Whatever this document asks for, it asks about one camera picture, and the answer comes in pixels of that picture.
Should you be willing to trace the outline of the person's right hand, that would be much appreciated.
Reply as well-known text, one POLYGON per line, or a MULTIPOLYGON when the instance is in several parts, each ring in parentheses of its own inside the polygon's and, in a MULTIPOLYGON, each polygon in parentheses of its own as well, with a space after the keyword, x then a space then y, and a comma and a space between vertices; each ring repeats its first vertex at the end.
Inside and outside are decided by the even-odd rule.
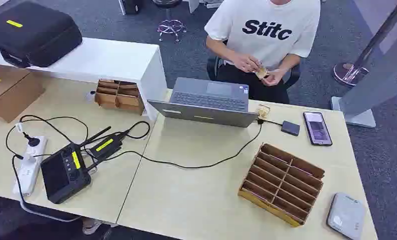
POLYGON ((229 60, 237 69, 245 73, 258 72, 262 67, 259 60, 248 54, 233 52, 229 60))

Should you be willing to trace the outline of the person's left hand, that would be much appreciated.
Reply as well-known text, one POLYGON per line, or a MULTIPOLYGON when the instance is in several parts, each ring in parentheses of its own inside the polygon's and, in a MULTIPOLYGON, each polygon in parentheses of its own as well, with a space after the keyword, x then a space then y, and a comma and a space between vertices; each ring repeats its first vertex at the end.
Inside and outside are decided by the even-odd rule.
POLYGON ((283 76, 287 73, 288 69, 278 68, 275 70, 267 71, 264 78, 261 79, 262 83, 266 86, 273 87, 279 84, 283 76))

